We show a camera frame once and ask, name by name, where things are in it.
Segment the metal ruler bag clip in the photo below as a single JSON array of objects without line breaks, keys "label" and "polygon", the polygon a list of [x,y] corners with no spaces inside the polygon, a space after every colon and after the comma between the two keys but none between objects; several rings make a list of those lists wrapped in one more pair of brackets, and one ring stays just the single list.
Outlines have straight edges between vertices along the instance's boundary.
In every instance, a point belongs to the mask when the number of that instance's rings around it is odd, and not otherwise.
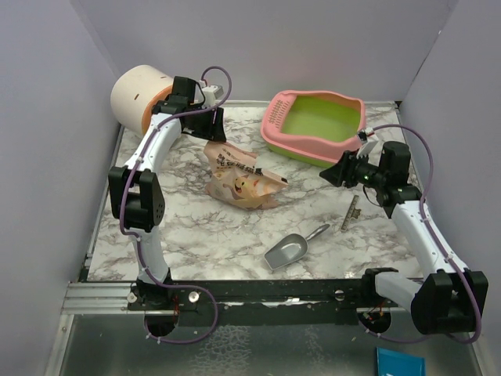
[{"label": "metal ruler bag clip", "polygon": [[353,219],[357,219],[360,216],[361,210],[357,208],[359,202],[359,195],[355,195],[348,207],[348,211],[344,217],[344,221],[341,224],[340,231],[346,232],[348,230],[349,224]]}]

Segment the cat litter paper bag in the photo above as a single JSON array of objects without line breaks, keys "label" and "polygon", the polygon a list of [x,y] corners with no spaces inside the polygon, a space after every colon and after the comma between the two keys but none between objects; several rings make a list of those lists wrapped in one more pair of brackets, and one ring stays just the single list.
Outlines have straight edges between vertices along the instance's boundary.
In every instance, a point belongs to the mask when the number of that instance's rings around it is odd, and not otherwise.
[{"label": "cat litter paper bag", "polygon": [[286,179],[259,168],[257,154],[231,143],[209,141],[204,154],[211,168],[206,192],[213,198],[247,210],[275,208],[274,194],[287,188]]}]

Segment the metal litter scoop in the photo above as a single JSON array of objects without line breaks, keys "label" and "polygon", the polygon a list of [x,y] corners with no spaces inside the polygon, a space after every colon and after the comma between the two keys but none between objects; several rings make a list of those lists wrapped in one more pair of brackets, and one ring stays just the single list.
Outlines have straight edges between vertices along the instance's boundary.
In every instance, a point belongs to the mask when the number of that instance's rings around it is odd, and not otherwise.
[{"label": "metal litter scoop", "polygon": [[265,253],[267,265],[271,270],[277,270],[299,261],[307,254],[309,243],[329,228],[329,224],[324,224],[306,237],[298,233],[285,236]]}]

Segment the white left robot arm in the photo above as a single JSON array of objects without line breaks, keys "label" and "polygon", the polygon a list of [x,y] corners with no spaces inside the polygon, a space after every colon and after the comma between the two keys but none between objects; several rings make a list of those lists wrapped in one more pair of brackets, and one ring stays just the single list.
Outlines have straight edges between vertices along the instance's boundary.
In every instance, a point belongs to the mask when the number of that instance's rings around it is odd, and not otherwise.
[{"label": "white left robot arm", "polygon": [[225,141],[221,105],[230,89],[176,76],[172,90],[154,101],[150,125],[134,154],[108,174],[112,213],[133,243],[139,274],[133,294],[156,309],[173,298],[171,273],[160,244],[159,225],[166,209],[157,173],[176,139],[187,134]]}]

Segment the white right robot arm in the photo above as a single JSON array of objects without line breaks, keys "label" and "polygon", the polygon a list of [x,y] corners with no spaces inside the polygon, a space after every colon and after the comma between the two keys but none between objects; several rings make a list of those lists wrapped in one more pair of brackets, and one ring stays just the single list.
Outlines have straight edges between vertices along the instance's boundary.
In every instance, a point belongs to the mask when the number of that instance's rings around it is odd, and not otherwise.
[{"label": "white right robot arm", "polygon": [[377,165],[367,156],[346,151],[337,164],[319,174],[336,187],[375,190],[377,203],[408,241],[423,274],[418,284],[392,268],[368,269],[359,296],[368,306],[378,306],[386,298],[393,301],[410,313],[421,334],[477,335],[488,280],[457,257],[440,234],[421,191],[408,181],[410,161],[406,144],[389,141]]}]

